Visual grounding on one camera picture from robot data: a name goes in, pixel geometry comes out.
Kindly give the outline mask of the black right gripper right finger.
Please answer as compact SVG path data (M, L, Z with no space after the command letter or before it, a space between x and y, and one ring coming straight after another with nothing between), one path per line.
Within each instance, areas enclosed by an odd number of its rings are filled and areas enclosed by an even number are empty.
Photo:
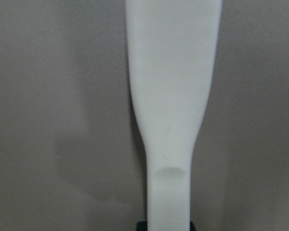
M190 231L197 231L193 222L190 221Z

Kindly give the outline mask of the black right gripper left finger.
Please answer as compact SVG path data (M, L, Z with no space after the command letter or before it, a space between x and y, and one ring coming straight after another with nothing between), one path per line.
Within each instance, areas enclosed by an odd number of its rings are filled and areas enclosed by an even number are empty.
M138 221L136 223L136 231L147 231L147 221Z

